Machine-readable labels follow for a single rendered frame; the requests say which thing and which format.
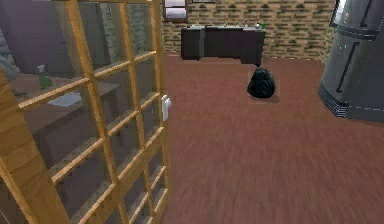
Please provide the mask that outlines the dark kitchen counter cabinet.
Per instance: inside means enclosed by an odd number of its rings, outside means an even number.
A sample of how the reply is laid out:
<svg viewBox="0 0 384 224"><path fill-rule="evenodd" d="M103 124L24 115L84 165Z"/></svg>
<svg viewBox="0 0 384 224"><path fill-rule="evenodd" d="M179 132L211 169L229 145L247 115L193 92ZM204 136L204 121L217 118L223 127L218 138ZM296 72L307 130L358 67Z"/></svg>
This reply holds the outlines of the dark kitchen counter cabinet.
<svg viewBox="0 0 384 224"><path fill-rule="evenodd" d="M189 26L181 29L181 58L239 59L261 66L266 30L240 26Z"/></svg>

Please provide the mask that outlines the wooden glass-paned room door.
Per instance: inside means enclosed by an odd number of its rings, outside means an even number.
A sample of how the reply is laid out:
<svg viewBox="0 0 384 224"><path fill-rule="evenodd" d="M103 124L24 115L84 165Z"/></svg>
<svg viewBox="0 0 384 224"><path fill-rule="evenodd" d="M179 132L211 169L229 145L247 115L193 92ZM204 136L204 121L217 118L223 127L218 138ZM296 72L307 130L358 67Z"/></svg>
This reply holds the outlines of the wooden glass-paned room door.
<svg viewBox="0 0 384 224"><path fill-rule="evenodd" d="M161 56L160 0L0 0L0 224L160 224ZM51 90L18 102L10 82L42 64ZM99 81L120 86L111 121ZM81 88L99 138L48 168L24 112Z"/></svg>

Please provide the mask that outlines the pale paper sheet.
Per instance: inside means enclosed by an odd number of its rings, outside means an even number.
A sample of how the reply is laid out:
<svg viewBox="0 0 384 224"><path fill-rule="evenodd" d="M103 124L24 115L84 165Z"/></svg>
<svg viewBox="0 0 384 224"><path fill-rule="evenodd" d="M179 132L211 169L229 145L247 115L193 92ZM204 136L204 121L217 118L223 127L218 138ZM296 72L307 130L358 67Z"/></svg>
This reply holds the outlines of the pale paper sheet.
<svg viewBox="0 0 384 224"><path fill-rule="evenodd" d="M56 99L48 101L48 104L60 107L70 107L82 100L82 97L77 92L66 93Z"/></svg>

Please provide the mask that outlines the brown wooden table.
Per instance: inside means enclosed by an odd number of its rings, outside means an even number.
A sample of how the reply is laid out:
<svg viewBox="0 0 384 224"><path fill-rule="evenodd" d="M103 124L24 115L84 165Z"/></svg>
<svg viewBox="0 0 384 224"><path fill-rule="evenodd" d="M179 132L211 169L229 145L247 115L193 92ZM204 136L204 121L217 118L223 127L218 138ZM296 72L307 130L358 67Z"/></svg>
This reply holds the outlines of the brown wooden table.
<svg viewBox="0 0 384 224"><path fill-rule="evenodd" d="M13 90L26 95L17 97L18 102L31 99L51 89L41 90L37 75L21 74L10 82ZM117 116L117 89L118 84L98 82L98 91L103 106L109 101L113 109L106 109L105 119L112 120ZM33 138L43 160L48 168L58 163L69 153L81 146L87 140L95 141L99 134L88 100L87 88L75 89L81 95L82 100L70 107L54 106L43 103L33 109L24 112L24 118L30 128Z"/></svg>

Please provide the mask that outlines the green spray bottle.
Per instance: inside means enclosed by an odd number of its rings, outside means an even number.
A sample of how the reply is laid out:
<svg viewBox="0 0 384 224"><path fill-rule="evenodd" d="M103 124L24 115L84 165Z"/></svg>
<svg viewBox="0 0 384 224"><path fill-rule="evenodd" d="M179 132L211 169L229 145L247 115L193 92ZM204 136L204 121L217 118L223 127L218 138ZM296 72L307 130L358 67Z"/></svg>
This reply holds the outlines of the green spray bottle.
<svg viewBox="0 0 384 224"><path fill-rule="evenodd" d="M37 70L38 70L40 88L46 89L46 88L51 87L53 85L53 83L52 83L51 79L46 76L45 65L44 64L39 65L37 67Z"/></svg>

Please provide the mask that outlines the grey fridge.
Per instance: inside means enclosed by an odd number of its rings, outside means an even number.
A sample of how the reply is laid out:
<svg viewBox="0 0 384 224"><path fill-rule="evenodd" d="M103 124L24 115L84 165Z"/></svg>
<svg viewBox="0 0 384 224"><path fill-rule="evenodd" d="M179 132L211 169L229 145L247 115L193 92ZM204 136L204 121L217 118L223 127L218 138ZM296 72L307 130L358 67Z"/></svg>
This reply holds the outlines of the grey fridge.
<svg viewBox="0 0 384 224"><path fill-rule="evenodd" d="M384 0L375 0L369 27L360 27L362 0L336 0L330 25L335 36L318 95L337 117L384 123ZM354 42L342 93L336 89Z"/></svg>

